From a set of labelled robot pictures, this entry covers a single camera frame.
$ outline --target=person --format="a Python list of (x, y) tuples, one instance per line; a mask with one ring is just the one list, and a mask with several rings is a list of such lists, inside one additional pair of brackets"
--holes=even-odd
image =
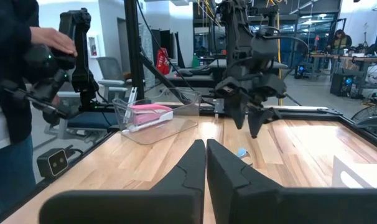
[[(23, 77), (35, 81), (23, 60), (32, 44), (77, 55), (69, 37), (39, 27), (36, 0), (0, 0), (0, 82), (8, 79), (25, 89)], [(29, 102), (15, 103), (0, 86), (0, 213), (35, 189), (31, 119)]]
[[(335, 32), (335, 36), (332, 41), (327, 46), (327, 50), (333, 55), (342, 55), (343, 49), (349, 49), (352, 45), (351, 37), (346, 35), (346, 33), (339, 29)], [(331, 59), (331, 73), (335, 73), (335, 60)]]

